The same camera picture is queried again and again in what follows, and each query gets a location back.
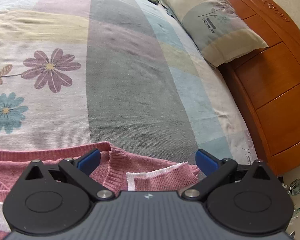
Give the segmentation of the pink and white knit sweater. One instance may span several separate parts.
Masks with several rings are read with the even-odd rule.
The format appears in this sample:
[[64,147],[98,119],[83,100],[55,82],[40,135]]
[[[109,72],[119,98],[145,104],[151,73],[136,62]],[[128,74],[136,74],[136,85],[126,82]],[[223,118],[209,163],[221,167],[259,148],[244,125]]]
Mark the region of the pink and white knit sweater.
[[181,191],[198,182],[199,168],[196,165],[129,153],[106,141],[58,150],[0,151],[0,239],[10,230],[2,214],[2,204],[32,160],[57,164],[67,157],[79,158],[93,148],[101,151],[101,162],[91,178],[115,194],[127,190]]

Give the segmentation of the small dark remote on bed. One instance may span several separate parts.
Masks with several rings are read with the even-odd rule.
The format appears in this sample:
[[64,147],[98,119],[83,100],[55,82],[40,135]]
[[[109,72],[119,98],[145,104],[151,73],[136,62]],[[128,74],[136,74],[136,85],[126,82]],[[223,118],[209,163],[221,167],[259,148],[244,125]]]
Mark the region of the small dark remote on bed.
[[158,4],[158,0],[147,0],[147,1],[149,1],[149,2],[151,2],[153,4]]

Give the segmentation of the small green desk fan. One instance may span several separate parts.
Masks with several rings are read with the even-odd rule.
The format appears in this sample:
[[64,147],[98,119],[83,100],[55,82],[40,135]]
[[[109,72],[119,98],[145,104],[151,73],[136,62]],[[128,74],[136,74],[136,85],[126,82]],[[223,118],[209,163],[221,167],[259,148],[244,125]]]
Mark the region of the small green desk fan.
[[300,179],[298,178],[292,181],[290,185],[284,185],[283,187],[289,195],[297,196],[300,194]]

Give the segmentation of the wooden headboard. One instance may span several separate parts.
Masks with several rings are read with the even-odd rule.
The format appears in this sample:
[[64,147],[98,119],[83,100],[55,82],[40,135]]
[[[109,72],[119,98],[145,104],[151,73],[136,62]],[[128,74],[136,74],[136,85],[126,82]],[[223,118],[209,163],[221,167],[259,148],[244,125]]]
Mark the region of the wooden headboard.
[[228,0],[268,44],[219,67],[256,149],[277,175],[300,166],[300,30],[273,0]]

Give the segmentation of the pastel patchwork bed sheet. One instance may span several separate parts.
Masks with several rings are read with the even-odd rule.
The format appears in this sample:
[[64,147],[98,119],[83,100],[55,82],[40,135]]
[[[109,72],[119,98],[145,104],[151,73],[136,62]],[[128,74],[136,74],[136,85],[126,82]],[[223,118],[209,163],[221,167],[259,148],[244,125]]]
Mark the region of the pastel patchwork bed sheet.
[[220,72],[149,0],[0,0],[0,150],[256,151]]

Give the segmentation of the pastel patchwork pillow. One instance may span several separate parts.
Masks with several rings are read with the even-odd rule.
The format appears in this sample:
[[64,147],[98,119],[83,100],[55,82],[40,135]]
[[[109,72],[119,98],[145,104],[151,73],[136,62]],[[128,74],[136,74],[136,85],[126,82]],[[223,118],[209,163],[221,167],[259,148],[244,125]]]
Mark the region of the pastel patchwork pillow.
[[239,18],[228,0],[163,1],[214,68],[268,46]]

